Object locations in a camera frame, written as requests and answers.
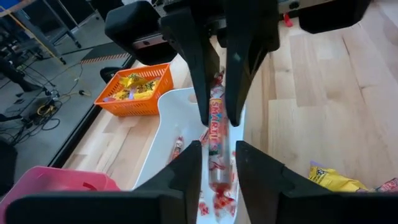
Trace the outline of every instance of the table leg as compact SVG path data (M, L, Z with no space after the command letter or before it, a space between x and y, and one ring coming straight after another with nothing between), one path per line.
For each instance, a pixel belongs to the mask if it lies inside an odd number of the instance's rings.
M61 2L61 0L57 0L58 4L61 6L61 8L63 9L63 11L65 11L67 13L67 15L69 16L69 18L73 21L73 23L76 25L77 28L79 28L79 24L76 22L75 18L73 18L73 16L69 13L68 9L63 5L63 3Z
M68 26L62 21L61 17L57 14L57 12L54 11L54 9L50 6L50 4L47 2L47 0L43 0L43 2L44 2L44 4L46 4L47 7L51 10L52 14L53 14L53 15L55 16L55 18L58 20L58 23L66 30L68 36L74 41L75 45L76 45L78 48L81 48L81 45L80 45L79 41L77 41L75 35L72 34L72 32L70 32Z

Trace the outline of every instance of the white tray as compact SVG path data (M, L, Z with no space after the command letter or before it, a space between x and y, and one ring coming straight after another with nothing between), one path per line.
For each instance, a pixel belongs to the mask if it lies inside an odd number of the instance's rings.
M193 140L198 140L206 129L200 121L198 105L192 103L190 99L195 99L193 88L172 90L160 97L158 102L160 113L159 128L133 189L149 180L167 165L178 136L183 136L185 148ZM235 151L236 141L243 140L245 112L246 109L244 108L240 126L229 127L231 154ZM209 208L209 214L201 215L200 211L198 211L197 223L234 223L238 211L235 211L234 216L225 215L219 220L220 222L216 221L213 208L214 192L208 184L208 152L206 150L203 150L202 158L201 189L203 193L201 196L203 197L200 201L205 201ZM230 197L236 200L236 208L238 208L238 181L233 187L235 187L234 192L236 193Z

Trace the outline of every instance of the small label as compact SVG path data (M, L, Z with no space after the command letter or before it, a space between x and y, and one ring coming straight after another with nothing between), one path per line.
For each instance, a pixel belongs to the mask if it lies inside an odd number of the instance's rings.
M221 153L222 144L222 120L223 100L210 99L210 123L209 123L209 155Z

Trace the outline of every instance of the candy wrapper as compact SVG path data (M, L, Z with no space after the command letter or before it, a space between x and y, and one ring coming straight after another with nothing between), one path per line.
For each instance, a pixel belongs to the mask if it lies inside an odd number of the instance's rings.
M223 72L210 92L209 107L209 185L223 195L231 188L229 155L229 121L224 104Z
M127 77L120 77L119 83L122 84L124 88L130 89L134 88L135 86L138 85L143 85L147 83L148 80L145 78L141 77L139 74L132 73Z
M224 87L222 86L224 73L216 77L215 86L210 91L209 107L209 185L215 192L213 205L215 215L220 221L227 214L232 217L236 211L236 198L233 193L233 167L229 151L229 119L226 115Z
M177 158L178 155L180 155L181 151L183 150L184 147L184 139L182 136L179 136L175 142L174 149L172 151L172 155L169 159L169 162L173 161L173 159Z
M375 189L376 192L398 192L398 179L394 178Z
M154 79L145 84L135 86L131 89L130 99L138 100L152 96L158 83L159 79Z
M335 192L367 192L368 189L358 180L340 175L334 169L322 168L319 164L311 163L310 180Z
M140 75L133 73L128 77L120 77L119 83L123 86L123 89L109 97L106 97L104 102L149 98L154 93L154 90L159 83L159 78L148 81Z
M201 216L209 215L209 213L210 213L209 206L207 206L207 204L206 204L206 200L205 200L205 197L203 196L202 191L200 191L200 195L199 195L198 209L199 209Z

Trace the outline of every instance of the yellow bag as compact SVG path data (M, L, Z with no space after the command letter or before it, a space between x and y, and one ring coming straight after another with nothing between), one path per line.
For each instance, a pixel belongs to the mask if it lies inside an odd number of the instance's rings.
M358 180L349 179L334 169L311 165L308 177L315 183L335 192L367 192L368 189Z

